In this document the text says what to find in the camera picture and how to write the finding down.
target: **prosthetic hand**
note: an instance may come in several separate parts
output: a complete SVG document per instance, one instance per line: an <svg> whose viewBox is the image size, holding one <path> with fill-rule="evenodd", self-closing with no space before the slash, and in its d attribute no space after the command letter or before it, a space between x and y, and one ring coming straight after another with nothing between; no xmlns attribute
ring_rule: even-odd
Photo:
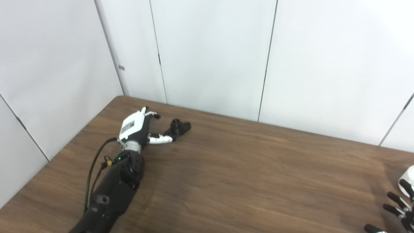
<svg viewBox="0 0 414 233"><path fill-rule="evenodd" d="M85 196L84 213L69 233L109 233L119 216L128 209L143 177L144 158L141 150L148 144L161 144L174 142L191 129L189 122L172 120L170 129L163 134L149 133L149 123L154 117L161 116L156 112L147 112L148 107L143 107L128 116L122 123L118 138L107 140L99 149L92 163L88 175L87 191ZM101 163L101 168L92 185L91 196L88 198L89 182L94 164L103 147L117 141L123 148L115 159ZM94 186L103 169L111 167L101 183L94 191Z"/></svg>
<svg viewBox="0 0 414 233"><path fill-rule="evenodd" d="M400 219L402 226L408 233L413 233L414 232L414 214L412 212L413 211L412 207L414 205L414 190L412 189L411 184L409 184L409 182L407 182L404 179L400 180L400 185L408 193L411 204L406 203L404 199L399 197L398 195L392 192L388 192L387 193L388 198L390 198L392 201L398 204L400 209L397 207L391 206L389 204L384 204L383 208L386 211L396 215ZM381 230L371 224L366 224L364 226L364 230L367 233L387 233L386 231Z"/></svg>

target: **wooden table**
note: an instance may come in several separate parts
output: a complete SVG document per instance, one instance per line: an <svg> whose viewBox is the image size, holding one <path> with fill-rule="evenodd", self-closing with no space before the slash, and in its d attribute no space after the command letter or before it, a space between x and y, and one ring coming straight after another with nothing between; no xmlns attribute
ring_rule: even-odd
<svg viewBox="0 0 414 233"><path fill-rule="evenodd" d="M162 116L151 132L173 118L192 129L143 150L141 186L111 233L361 233L366 223L403 232L382 204L399 193L412 153L130 97L115 98L0 210L0 232L68 232L96 151L145 105Z"/></svg>

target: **black cable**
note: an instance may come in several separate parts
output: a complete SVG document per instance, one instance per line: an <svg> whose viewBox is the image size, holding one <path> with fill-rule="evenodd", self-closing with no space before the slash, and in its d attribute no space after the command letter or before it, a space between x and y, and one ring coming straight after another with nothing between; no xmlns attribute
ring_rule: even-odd
<svg viewBox="0 0 414 233"><path fill-rule="evenodd" d="M95 189L96 182L98 181L98 178L99 178L99 176L101 175L101 172L102 172L102 170L103 170L104 168L105 168L105 167L101 167L101 168L99 169L98 173L96 174L96 177L95 177L94 183L92 184L92 188L91 188L91 196L89 197L89 204L91 204L91 203L92 203L92 195L94 194L94 189Z"/></svg>
<svg viewBox="0 0 414 233"><path fill-rule="evenodd" d="M102 149L103 149L103 148L104 148L104 147L105 147L108 143L113 142L113 141L117 141L117 140L118 140L117 138L110 138L110 139L106 140L106 141L105 141L105 142L101 145L101 148L99 148L98 153L96 153L96 155L95 155L94 161L92 162L92 165L91 165L91 169L89 170L88 179L87 179L87 181L86 181L85 204L84 204L83 212L85 212L85 211L86 211L86 209L88 208L89 184L90 184L90 182L91 182L92 171L93 171L93 169L94 169L94 166L95 166L96 160L98 159L99 154L101 153Z"/></svg>

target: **panel seam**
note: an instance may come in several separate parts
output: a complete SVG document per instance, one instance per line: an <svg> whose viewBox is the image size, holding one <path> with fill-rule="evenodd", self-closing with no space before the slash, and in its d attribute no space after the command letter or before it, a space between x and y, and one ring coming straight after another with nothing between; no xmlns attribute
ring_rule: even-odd
<svg viewBox="0 0 414 233"><path fill-rule="evenodd" d="M260 111L262 110L262 102L263 102L263 93L265 91L265 83L266 83L266 75L267 75L267 67L269 65L269 56L270 56L270 49L272 47L272 39L273 39L273 30L274 30L274 21L276 19L276 11L277 11L277 4L279 0L276 1L276 6L274 8L274 15L273 15L273 24L272 24L272 32L270 34L270 43L269 43L269 51L267 52L267 60L266 60L266 69L265 69L265 78L263 79L263 87L262 87L262 96L260 98L260 106L259 106L259 115L258 115L258 122L260 119Z"/></svg>
<svg viewBox="0 0 414 233"><path fill-rule="evenodd" d="M380 142L380 144L378 146L382 146L382 144L384 143L385 139L387 138L387 136L390 134L391 130L393 129L394 125L397 123L397 121L400 119L401 115L404 113L405 109L408 107L408 105L413 100L413 97L414 97L414 93L410 96L410 98L408 99L407 103L402 108L400 114L398 114L397 118L395 119L395 121L393 122L393 124L391 125L391 127L388 129L387 133L385 134L385 136L383 137L383 139L381 140L381 142Z"/></svg>
<svg viewBox="0 0 414 233"><path fill-rule="evenodd" d="M16 120L20 123L20 125L22 126L22 128L26 131L26 133L29 135L30 139L34 142L34 144L37 146L37 148L40 150L40 152L43 154L43 156L45 157L45 159L50 162L49 158L46 156L46 154L43 152L42 148L40 148L39 144L37 144L37 142L34 140L34 138L32 137L32 135L29 133L29 131L27 130L26 126L23 124L23 122L20 120L20 118L16 115L16 113L13 111L13 109L10 107L9 103L7 103L6 99L0 94L0 98L4 101L4 103L6 103L7 107L10 109L10 111L13 113L14 117L16 118Z"/></svg>
<svg viewBox="0 0 414 233"><path fill-rule="evenodd" d="M164 73L162 72L161 57L160 57L159 48L158 48L158 39L156 37L154 14L152 13L151 0L148 0L148 1L149 1L149 9L151 10L152 26L154 27L154 35L155 35L156 50L157 50L157 53L158 53L159 67L161 69L162 85L164 86L165 102L168 104L168 100L167 100L167 90L165 89L165 82L164 82Z"/></svg>
<svg viewBox="0 0 414 233"><path fill-rule="evenodd" d="M102 26L102 29L103 29L103 33L105 35L106 43L107 43L108 48L109 48L109 53L111 54L111 57L112 57L113 66L115 67L115 72L116 72L116 75L118 76L119 84L121 86L122 94L128 96L129 93L126 90L126 85L123 82L123 80L121 78L121 75L120 75L120 71L119 71L119 65L120 64L119 64L118 60L116 59L115 51L114 51L114 49L112 47L112 44L111 44L111 41L109 39L108 30L106 29L106 26L104 24L104 20L103 20L102 14L101 14L101 10L99 8L99 3L97 1L98 0L94 0L95 8L96 8L96 11L98 12L99 21L101 22L101 26Z"/></svg>

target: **white wall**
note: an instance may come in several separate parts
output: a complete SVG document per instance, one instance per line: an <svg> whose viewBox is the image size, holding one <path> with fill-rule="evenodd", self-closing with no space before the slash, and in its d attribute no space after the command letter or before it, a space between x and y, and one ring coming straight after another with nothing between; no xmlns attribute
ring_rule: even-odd
<svg viewBox="0 0 414 233"><path fill-rule="evenodd" d="M413 12L279 0L260 122L378 145L413 92Z"/></svg>
<svg viewBox="0 0 414 233"><path fill-rule="evenodd" d="M0 2L0 93L50 159L122 95L93 0Z"/></svg>
<svg viewBox="0 0 414 233"><path fill-rule="evenodd" d="M149 0L96 0L125 94L166 103Z"/></svg>
<svg viewBox="0 0 414 233"><path fill-rule="evenodd" d="M0 208L4 206L47 160L0 98Z"/></svg>
<svg viewBox="0 0 414 233"><path fill-rule="evenodd" d="M414 152L414 102L407 106L381 146Z"/></svg>
<svg viewBox="0 0 414 233"><path fill-rule="evenodd" d="M169 104L257 121L276 0L151 0Z"/></svg>

